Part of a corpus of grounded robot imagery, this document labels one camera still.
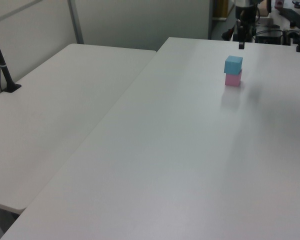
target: white table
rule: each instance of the white table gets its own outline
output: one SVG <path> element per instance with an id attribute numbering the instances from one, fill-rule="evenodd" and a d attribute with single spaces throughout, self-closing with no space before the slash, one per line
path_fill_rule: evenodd
<path id="1" fill-rule="evenodd" d="M 2 238 L 18 239 L 300 240 L 300 54 L 169 38 Z"/>
<path id="2" fill-rule="evenodd" d="M 155 53 L 72 44 L 0 94 L 0 208 L 20 214 Z"/>

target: black stand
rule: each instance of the black stand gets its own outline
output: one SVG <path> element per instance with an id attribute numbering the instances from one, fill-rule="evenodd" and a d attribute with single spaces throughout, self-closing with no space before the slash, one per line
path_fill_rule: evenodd
<path id="1" fill-rule="evenodd" d="M 5 59 L 4 59 L 4 56 L 2 55 L 1 50 L 0 50 L 0 68 L 2 70 L 4 78 L 6 80 L 6 88 L 2 91 L 8 92 L 8 93 L 13 93 L 15 90 L 19 89 L 21 87 L 21 85 L 16 84 L 16 83 L 14 83 L 14 81 L 12 81 L 7 64 L 5 62 Z"/>

